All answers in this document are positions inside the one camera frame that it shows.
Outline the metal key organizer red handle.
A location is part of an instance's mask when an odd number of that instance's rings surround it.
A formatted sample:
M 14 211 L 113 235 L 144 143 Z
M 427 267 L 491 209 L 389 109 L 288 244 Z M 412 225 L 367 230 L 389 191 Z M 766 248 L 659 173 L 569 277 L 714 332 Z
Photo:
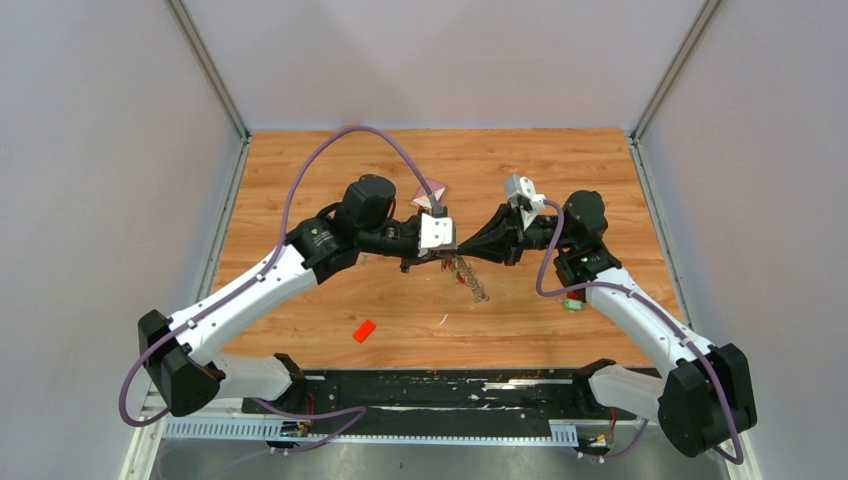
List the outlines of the metal key organizer red handle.
M 449 271 L 452 278 L 460 285 L 468 288 L 476 303 L 489 301 L 484 283 L 477 276 L 474 268 L 461 255 L 452 255 L 441 260 L 441 269 Z

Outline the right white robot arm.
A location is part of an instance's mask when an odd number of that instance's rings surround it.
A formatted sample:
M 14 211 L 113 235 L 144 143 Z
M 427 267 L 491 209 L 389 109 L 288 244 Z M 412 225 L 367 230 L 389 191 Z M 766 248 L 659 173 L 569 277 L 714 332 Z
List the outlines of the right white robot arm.
M 745 354 L 699 335 L 652 299 L 605 245 L 607 228 L 595 191 L 579 190 L 563 205 L 514 195 L 458 252 L 512 266 L 526 250 L 543 251 L 538 295 L 575 294 L 648 355 L 654 377 L 609 359 L 586 366 L 570 392 L 577 413 L 592 418 L 608 407 L 624 410 L 657 423 L 687 457 L 713 450 L 743 464 L 739 435 L 757 423 Z

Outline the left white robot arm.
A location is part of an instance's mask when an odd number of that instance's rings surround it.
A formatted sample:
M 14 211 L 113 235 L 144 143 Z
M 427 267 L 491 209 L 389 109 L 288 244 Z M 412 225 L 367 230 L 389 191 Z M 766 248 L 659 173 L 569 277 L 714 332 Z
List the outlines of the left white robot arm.
M 143 367 L 168 413 L 193 414 L 225 398 L 259 398 L 283 413 L 306 400 L 304 377 L 285 354 L 223 354 L 241 332 L 284 302 L 353 267 L 361 253 L 395 257 L 407 271 L 454 250 L 446 209 L 394 219 L 396 188 L 364 175 L 341 201 L 301 221 L 258 264 L 197 304 L 169 316 L 153 310 L 138 322 Z

